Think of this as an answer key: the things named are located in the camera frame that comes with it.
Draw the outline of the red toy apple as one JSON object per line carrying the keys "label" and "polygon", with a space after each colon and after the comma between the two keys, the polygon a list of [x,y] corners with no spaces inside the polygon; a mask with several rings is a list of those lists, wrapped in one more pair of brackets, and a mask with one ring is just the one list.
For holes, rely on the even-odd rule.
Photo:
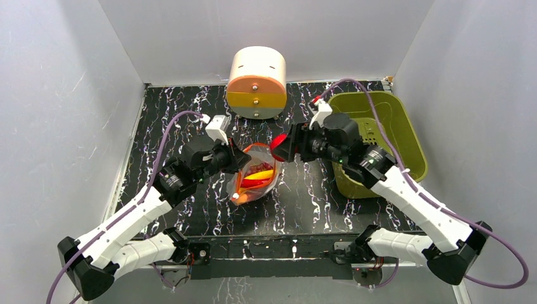
{"label": "red toy apple", "polygon": [[275,138],[273,138],[273,140],[271,141],[269,145],[272,157],[278,162],[287,162],[286,160],[287,153],[282,150],[286,139],[287,139],[287,134],[280,134],[276,136]]}

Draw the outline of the purple toy grape bunch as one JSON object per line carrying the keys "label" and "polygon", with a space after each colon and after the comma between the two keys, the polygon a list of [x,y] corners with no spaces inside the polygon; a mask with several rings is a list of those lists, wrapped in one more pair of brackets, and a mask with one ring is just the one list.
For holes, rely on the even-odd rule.
{"label": "purple toy grape bunch", "polygon": [[269,163],[259,163],[257,165],[251,165],[246,171],[246,176],[273,169],[273,166]]}

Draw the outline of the clear zip top bag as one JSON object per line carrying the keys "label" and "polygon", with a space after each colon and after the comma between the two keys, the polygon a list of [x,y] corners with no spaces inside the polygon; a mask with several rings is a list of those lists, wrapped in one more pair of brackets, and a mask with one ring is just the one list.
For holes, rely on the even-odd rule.
{"label": "clear zip top bag", "polygon": [[271,154],[269,145],[259,142],[243,150],[251,160],[227,184],[227,193],[236,206],[258,200],[276,186],[282,173],[281,162]]}

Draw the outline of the yellow toy banana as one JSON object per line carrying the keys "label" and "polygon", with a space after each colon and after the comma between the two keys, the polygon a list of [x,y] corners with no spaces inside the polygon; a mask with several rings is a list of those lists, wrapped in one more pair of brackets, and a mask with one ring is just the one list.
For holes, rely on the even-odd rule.
{"label": "yellow toy banana", "polygon": [[271,179],[274,175],[274,170],[268,170],[264,172],[258,172],[249,176],[245,176],[244,179]]}

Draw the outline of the olive green plastic basket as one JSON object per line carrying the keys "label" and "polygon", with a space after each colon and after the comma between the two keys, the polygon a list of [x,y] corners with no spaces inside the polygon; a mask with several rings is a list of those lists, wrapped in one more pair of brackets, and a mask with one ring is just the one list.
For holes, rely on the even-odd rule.
{"label": "olive green plastic basket", "polygon": [[[409,175],[421,182],[428,172],[428,164],[413,125],[403,103],[390,92],[370,93],[377,116],[387,138],[396,148]],[[356,121],[363,142],[376,144],[388,152],[391,148],[382,137],[368,99],[363,92],[342,92],[329,99],[334,113],[345,113]],[[338,191],[348,199],[374,198],[377,195],[362,184],[351,180],[341,165],[332,164]]]}

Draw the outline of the red toy chili pepper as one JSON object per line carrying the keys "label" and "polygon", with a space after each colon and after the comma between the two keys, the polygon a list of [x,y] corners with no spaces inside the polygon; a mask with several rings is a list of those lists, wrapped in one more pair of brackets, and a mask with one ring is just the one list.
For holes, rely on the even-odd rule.
{"label": "red toy chili pepper", "polygon": [[266,184],[269,179],[243,179],[240,188],[252,188]]}

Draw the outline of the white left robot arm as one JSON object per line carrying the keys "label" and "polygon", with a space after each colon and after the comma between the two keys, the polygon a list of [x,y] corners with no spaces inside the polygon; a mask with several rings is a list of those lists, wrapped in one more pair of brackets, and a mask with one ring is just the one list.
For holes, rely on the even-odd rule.
{"label": "white left robot arm", "polygon": [[231,138],[202,138],[185,145],[109,219],[82,236],[66,236],[58,243],[61,273],[69,277],[80,298],[91,301],[133,270],[160,261],[184,263],[191,256],[189,241],[174,228],[143,241],[131,240],[191,197],[199,184],[217,174],[238,173],[250,160]]}

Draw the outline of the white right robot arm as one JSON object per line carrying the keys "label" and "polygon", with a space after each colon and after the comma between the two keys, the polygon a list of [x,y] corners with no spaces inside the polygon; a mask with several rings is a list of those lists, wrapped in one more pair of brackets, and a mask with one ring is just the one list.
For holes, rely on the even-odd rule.
{"label": "white right robot arm", "polygon": [[293,124],[272,140],[270,151],[280,162],[292,162],[298,155],[304,163],[323,159],[340,164],[346,175],[394,204],[425,232],[405,234],[370,225],[353,244],[336,249],[337,258],[399,258],[425,265],[443,282],[458,285],[487,240],[484,233],[430,205],[418,185],[405,179],[395,158],[364,142],[356,121],[344,113],[330,114],[323,122]]}

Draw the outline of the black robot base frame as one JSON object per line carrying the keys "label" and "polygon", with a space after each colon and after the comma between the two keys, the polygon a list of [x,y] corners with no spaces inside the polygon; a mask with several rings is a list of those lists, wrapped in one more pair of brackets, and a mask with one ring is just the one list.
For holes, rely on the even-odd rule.
{"label": "black robot base frame", "polygon": [[157,262],[170,276],[185,270],[193,280],[225,277],[368,278],[386,258],[355,248],[357,233],[190,236],[190,258]]}

